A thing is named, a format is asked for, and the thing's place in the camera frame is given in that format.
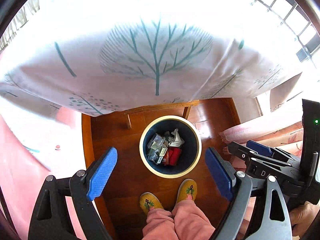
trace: round trash bin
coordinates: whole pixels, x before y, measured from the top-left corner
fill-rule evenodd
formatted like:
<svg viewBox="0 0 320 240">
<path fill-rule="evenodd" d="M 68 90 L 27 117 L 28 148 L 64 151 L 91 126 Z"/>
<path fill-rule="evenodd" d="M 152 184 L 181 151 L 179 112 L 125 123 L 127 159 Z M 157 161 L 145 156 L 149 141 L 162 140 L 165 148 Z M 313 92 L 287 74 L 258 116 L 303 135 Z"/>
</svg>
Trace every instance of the round trash bin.
<svg viewBox="0 0 320 240">
<path fill-rule="evenodd" d="M 181 155 L 176 166 L 155 164 L 148 160 L 147 144 L 155 133 L 163 135 L 166 131 L 178 128 L 180 137 L 185 141 L 181 146 Z M 139 150 L 144 165 L 154 174 L 162 178 L 178 178 L 189 173 L 198 163 L 201 155 L 201 138 L 199 132 L 188 120 L 175 115 L 166 115 L 155 119 L 143 131 Z"/>
</svg>

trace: shoe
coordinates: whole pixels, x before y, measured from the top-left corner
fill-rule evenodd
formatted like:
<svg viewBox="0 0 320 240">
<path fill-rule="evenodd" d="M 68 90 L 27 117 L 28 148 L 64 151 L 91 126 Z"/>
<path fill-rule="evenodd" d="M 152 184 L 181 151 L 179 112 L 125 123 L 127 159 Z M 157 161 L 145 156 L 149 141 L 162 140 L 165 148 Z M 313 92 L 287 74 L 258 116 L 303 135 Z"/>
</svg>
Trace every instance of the shoe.
<svg viewBox="0 0 320 240">
<path fill-rule="evenodd" d="M 195 201 L 197 192 L 197 183 L 193 179 L 185 179 L 179 187 L 176 204 L 186 199 Z"/>
<path fill-rule="evenodd" d="M 146 215 L 155 208 L 164 209 L 157 197 L 150 192 L 143 193 L 140 196 L 140 207 Z"/>
</svg>

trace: blue pad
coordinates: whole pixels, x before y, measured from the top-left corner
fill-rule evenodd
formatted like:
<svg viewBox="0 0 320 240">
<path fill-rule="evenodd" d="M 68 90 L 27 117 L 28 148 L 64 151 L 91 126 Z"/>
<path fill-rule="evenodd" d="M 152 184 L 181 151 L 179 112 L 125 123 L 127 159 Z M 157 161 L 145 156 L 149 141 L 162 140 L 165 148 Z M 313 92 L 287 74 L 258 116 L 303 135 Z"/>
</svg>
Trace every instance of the blue pad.
<svg viewBox="0 0 320 240">
<path fill-rule="evenodd" d="M 87 197 L 90 201 L 99 197 L 115 167 L 118 159 L 117 150 L 115 148 L 110 148 L 109 153 L 104 157 L 100 166 L 91 177 L 89 182 L 89 191 Z"/>
<path fill-rule="evenodd" d="M 232 201 L 233 183 L 230 176 L 227 174 L 225 168 L 223 167 L 222 162 L 225 162 L 224 166 L 226 166 L 227 169 L 229 169 L 231 172 L 232 170 L 234 171 L 229 162 L 227 163 L 221 157 L 220 159 L 218 159 L 218 157 L 212 152 L 210 148 L 205 151 L 205 163 L 208 166 L 208 169 L 218 187 L 218 190 L 220 191 L 221 196 L 225 197 L 229 201 Z"/>
<path fill-rule="evenodd" d="M 265 156 L 265 157 L 271 157 L 272 151 L 269 146 L 265 146 L 263 144 L 257 143 L 255 141 L 247 141 L 246 147 L 249 149 L 252 149 L 256 151 L 258 154 Z"/>
</svg>

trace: silver bolt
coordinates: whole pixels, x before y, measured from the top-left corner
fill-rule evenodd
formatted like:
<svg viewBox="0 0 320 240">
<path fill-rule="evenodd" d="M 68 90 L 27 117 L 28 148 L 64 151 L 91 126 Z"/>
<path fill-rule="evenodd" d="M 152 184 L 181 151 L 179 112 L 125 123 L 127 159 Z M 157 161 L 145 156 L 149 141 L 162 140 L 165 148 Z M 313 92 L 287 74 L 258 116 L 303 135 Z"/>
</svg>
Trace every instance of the silver bolt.
<svg viewBox="0 0 320 240">
<path fill-rule="evenodd" d="M 52 175 L 49 175 L 45 178 L 46 181 L 52 181 L 53 180 L 53 176 Z"/>
<path fill-rule="evenodd" d="M 244 178 L 245 173 L 243 171 L 237 171 L 237 176 L 240 178 Z"/>
<path fill-rule="evenodd" d="M 272 175 L 268 177 L 268 180 L 270 180 L 271 182 L 276 182 L 275 176 L 272 176 Z"/>
<path fill-rule="evenodd" d="M 85 171 L 84 171 L 84 170 L 79 170 L 79 171 L 77 171 L 77 176 L 78 176 L 78 177 L 82 177 L 84 174 L 85 174 Z"/>
</svg>

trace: foot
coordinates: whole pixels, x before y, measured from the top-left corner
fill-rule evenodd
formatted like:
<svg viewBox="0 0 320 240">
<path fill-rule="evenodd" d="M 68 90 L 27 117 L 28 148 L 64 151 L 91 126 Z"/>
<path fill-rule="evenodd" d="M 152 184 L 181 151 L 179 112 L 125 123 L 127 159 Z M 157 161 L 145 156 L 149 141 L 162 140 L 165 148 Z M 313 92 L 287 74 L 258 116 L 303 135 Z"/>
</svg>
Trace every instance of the foot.
<svg viewBox="0 0 320 240">
<path fill-rule="evenodd" d="M 178 191 L 178 197 L 177 197 L 177 202 L 180 202 L 181 200 L 185 199 L 190 199 L 195 201 L 196 196 L 197 196 L 197 184 L 193 179 L 185 179 Z"/>
<path fill-rule="evenodd" d="M 147 215 L 149 211 L 155 208 L 162 208 L 160 201 L 157 199 L 155 195 L 150 192 L 143 193 L 140 196 L 140 207 L 142 208 L 143 212 Z"/>
</svg>

